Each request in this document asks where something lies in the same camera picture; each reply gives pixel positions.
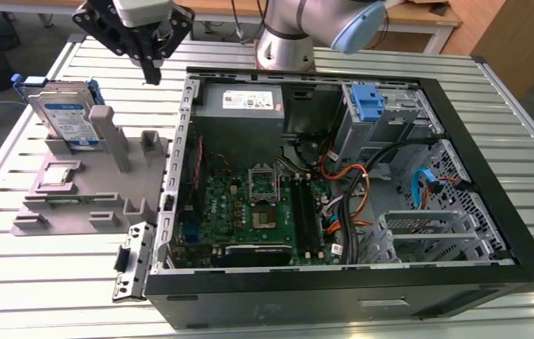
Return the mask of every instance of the metal table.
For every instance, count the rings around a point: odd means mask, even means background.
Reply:
[[[316,49],[317,71],[438,79],[534,235],[534,123],[486,65],[465,56]],[[158,86],[142,85],[141,70],[92,38],[70,42],[48,76],[92,76],[126,135],[154,129],[173,134],[185,66],[249,68],[252,47],[184,42],[162,65]],[[174,334],[149,303],[112,304],[113,255],[122,234],[13,237],[10,220],[46,151],[41,126],[26,108],[0,149],[0,336],[124,337]],[[205,336],[273,335],[320,338],[534,338],[534,293],[509,295],[450,319],[341,323],[204,331]]]

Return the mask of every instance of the white sticker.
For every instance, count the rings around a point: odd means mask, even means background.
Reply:
[[[222,93],[222,108],[273,110],[273,95],[268,91],[226,90]]]
[[[334,154],[330,150],[326,151],[326,156],[332,161],[336,161],[338,159],[338,155]]]
[[[44,111],[50,125],[70,145],[97,144],[97,134],[90,122],[84,120],[85,109],[80,104],[45,104]]]
[[[332,254],[341,256],[342,255],[342,247],[337,244],[332,244]]]

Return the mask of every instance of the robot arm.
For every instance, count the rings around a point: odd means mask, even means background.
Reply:
[[[344,54],[362,49],[384,21],[382,0],[277,0],[256,49],[264,69],[305,71],[317,41]]]
[[[256,48],[260,67],[305,71],[313,66],[310,39],[350,54],[368,43],[384,21],[382,0],[272,0]],[[116,54],[141,67],[157,85],[162,59],[190,31],[194,13],[172,0],[86,0],[72,20]]]
[[[74,24],[142,69],[145,82],[160,83],[162,59],[190,31],[194,13],[172,0],[86,0],[72,14]]]

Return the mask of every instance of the hinge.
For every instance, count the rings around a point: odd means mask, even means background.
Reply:
[[[117,247],[114,270],[117,271],[112,302],[145,300],[142,290],[149,268],[156,225],[140,222],[129,227],[126,241]]]

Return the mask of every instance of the ram slot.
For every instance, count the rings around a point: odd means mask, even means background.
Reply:
[[[293,180],[290,185],[290,204],[297,253],[316,254],[320,251],[320,236],[316,226],[310,182]]]

